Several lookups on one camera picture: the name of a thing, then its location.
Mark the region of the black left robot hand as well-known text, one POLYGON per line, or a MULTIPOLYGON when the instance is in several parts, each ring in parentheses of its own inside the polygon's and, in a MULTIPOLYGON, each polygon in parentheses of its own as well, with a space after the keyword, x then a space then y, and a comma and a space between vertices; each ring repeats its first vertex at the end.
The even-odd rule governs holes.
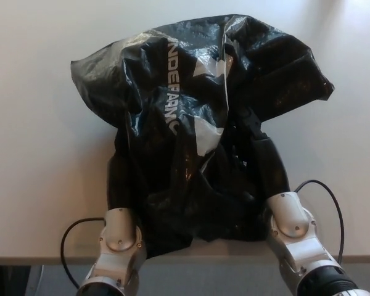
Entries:
POLYGON ((107 205, 110 210, 114 208, 135 209, 132 177, 129 161, 115 153, 107 167, 107 205))

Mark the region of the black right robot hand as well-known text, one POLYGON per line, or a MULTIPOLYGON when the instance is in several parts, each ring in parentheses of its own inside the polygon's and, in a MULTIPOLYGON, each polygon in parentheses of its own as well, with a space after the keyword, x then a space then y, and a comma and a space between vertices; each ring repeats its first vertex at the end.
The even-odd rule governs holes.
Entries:
POLYGON ((281 156, 273 140, 261 130, 261 121, 249 107, 234 107, 229 113, 234 147, 247 163, 247 174, 263 200, 290 191, 281 156))

